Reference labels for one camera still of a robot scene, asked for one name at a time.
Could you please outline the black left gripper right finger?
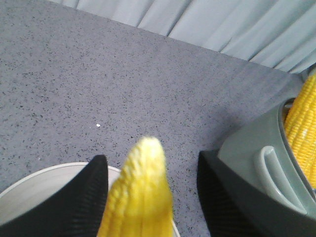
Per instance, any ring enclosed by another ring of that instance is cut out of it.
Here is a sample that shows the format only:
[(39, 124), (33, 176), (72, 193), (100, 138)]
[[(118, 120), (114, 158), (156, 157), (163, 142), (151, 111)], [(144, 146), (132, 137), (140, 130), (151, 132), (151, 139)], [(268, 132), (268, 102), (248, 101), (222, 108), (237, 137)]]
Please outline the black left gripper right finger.
[(316, 220), (268, 197), (217, 157), (198, 157), (198, 198), (213, 237), (314, 237)]

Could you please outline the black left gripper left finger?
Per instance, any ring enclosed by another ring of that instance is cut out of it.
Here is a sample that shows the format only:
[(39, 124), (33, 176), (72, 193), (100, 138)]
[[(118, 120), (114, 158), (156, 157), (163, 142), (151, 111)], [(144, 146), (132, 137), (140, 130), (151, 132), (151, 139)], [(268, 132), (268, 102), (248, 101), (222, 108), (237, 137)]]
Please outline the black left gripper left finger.
[(95, 237), (108, 196), (108, 163), (96, 155), (70, 182), (1, 225), (2, 237)]

